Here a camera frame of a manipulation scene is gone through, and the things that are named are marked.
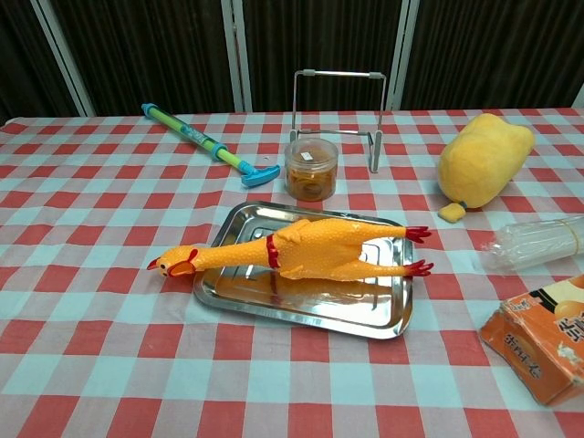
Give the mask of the orange rubber chicken toy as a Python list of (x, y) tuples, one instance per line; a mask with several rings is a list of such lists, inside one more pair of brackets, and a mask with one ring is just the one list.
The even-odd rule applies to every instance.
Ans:
[(362, 244), (381, 237), (405, 237), (421, 243), (431, 235), (426, 226), (390, 226), (329, 218), (302, 219), (254, 241), (209, 248), (174, 247), (147, 268), (178, 277), (222, 266), (266, 266), (282, 277), (356, 281), (377, 276), (428, 276), (432, 263), (379, 266), (360, 260)]

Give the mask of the stainless steel tray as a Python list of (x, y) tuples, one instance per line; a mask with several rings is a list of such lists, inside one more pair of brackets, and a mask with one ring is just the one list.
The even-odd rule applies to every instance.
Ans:
[[(225, 217), (213, 244), (240, 244), (269, 235), (319, 212), (268, 202), (241, 203)], [(288, 280), (257, 265), (210, 269), (196, 276), (194, 294), (214, 308), (320, 327), (371, 339), (392, 339), (408, 327), (412, 280), (374, 277), (355, 282)]]

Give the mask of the blue green water squirter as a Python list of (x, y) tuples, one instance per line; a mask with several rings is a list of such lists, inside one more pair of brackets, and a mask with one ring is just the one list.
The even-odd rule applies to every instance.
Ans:
[(241, 173), (241, 182), (245, 187), (256, 187), (264, 183), (269, 183), (275, 180), (280, 174), (280, 167), (278, 165), (258, 169), (249, 162), (232, 154), (223, 143), (208, 137), (186, 122), (160, 109), (155, 104), (144, 103), (141, 105), (141, 109), (147, 118), (157, 120), (170, 130), (209, 151), (216, 161), (225, 162), (236, 168)]

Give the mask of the yellow plush mango toy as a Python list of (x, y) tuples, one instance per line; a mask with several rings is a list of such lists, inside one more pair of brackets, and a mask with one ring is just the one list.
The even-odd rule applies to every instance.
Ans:
[(468, 209), (484, 206), (506, 187), (535, 145), (524, 126), (491, 113), (473, 118), (443, 150), (438, 184), (451, 201), (438, 215), (458, 222)]

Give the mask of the clear jar with orange contents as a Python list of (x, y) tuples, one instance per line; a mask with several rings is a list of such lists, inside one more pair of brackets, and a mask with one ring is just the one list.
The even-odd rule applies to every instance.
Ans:
[(321, 138), (292, 141), (285, 151), (287, 192), (299, 201), (317, 202), (336, 190), (339, 151)]

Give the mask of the red white checkered tablecloth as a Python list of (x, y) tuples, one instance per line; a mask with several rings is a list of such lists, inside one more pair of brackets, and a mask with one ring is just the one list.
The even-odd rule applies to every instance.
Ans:
[(327, 210), (425, 224), (433, 262), (407, 331), (353, 337), (202, 305), (148, 263), (207, 245), (245, 201), (288, 203), (143, 118), (0, 122), (0, 438), (584, 438), (584, 397), (539, 405), (478, 336), (500, 300), (584, 273), (584, 257), (487, 274), (514, 222), (584, 214), (584, 109), (507, 109), (537, 144), (506, 190), (440, 220), (434, 165), (472, 111), (399, 111), (380, 168), (337, 138)]

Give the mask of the orange biscuit box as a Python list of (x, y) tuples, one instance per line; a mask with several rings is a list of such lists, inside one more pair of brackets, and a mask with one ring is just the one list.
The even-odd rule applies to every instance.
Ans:
[(503, 301), (480, 337), (539, 403), (584, 393), (584, 275)]

